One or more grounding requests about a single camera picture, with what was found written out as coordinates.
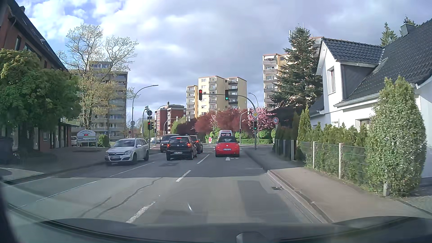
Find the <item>street lamp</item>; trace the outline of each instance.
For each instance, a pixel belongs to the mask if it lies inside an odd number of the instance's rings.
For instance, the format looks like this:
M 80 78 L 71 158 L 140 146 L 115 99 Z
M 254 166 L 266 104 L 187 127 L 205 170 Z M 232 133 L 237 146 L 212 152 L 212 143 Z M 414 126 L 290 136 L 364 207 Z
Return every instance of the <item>street lamp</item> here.
M 133 99 L 132 99 L 132 121 L 133 121 L 133 102 L 135 101 L 135 97 L 137 96 L 137 94 L 138 94 L 138 92 L 139 91 L 141 91 L 141 90 L 143 90 L 143 89 L 145 89 L 145 88 L 148 88 L 148 87 L 153 87 L 153 86 L 159 86 L 158 84 L 153 84 L 153 85 L 150 85 L 150 86 L 146 86 L 146 87 L 144 87 L 144 88 L 141 88 L 140 90 L 138 90 L 136 93 L 135 93 L 135 95 L 133 96 Z
M 258 104 L 258 98 L 256 96 L 255 96 L 255 99 L 257 100 L 257 107 L 260 107 L 260 105 Z M 257 128 L 258 128 L 258 135 L 259 135 L 260 134 L 260 129 L 259 129 L 259 124 L 258 124 L 258 119 L 257 119 Z M 260 136 L 257 136 L 257 140 L 258 140 L 258 143 L 260 143 Z

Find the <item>white house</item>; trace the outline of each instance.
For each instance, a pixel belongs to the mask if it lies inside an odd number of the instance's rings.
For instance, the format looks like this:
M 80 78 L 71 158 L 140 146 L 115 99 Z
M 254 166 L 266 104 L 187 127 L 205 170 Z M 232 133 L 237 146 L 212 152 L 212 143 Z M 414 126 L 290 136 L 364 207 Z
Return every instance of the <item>white house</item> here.
M 385 47 L 323 38 L 317 75 L 323 95 L 310 107 L 311 125 L 370 124 L 384 78 L 403 76 L 414 87 L 427 138 L 422 177 L 432 177 L 432 20 L 401 26 L 402 37 Z

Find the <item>asphalt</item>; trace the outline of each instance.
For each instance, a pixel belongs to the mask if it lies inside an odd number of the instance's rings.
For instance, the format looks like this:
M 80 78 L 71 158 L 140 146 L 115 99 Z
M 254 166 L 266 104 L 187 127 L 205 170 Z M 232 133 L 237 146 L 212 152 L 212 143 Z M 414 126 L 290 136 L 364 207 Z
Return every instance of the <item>asphalt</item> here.
M 92 166 L 3 191 L 10 205 L 49 220 L 319 223 L 246 153 L 216 158 L 212 144 L 193 160 L 158 153 L 135 165 Z

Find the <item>dark car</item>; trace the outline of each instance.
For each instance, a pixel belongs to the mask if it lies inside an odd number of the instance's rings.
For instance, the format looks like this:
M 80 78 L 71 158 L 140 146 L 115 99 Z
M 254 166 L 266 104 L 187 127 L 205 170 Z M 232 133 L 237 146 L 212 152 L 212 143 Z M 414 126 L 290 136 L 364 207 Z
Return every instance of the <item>dark car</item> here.
M 197 156 L 197 147 L 189 136 L 171 137 L 166 149 L 166 160 L 171 158 L 187 158 L 193 160 Z
M 192 138 L 192 141 L 194 141 L 195 146 L 197 147 L 198 154 L 203 152 L 203 143 L 201 142 L 201 139 L 198 138 L 196 135 L 190 135 L 190 138 Z
M 162 136 L 161 145 L 160 145 L 161 153 L 165 152 L 169 139 L 171 137 L 175 137 L 175 136 L 180 136 L 180 134 L 167 134 L 167 135 Z

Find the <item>car wheel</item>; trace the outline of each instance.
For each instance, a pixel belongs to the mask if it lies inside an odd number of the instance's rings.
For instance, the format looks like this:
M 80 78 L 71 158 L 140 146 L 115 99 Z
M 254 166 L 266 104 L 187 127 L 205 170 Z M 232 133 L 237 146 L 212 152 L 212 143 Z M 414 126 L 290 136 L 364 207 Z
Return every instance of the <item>car wheel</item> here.
M 137 163 L 137 154 L 134 153 L 132 156 L 132 163 L 136 164 Z
M 147 150 L 146 156 L 144 157 L 144 161 L 148 161 L 149 160 L 149 151 Z

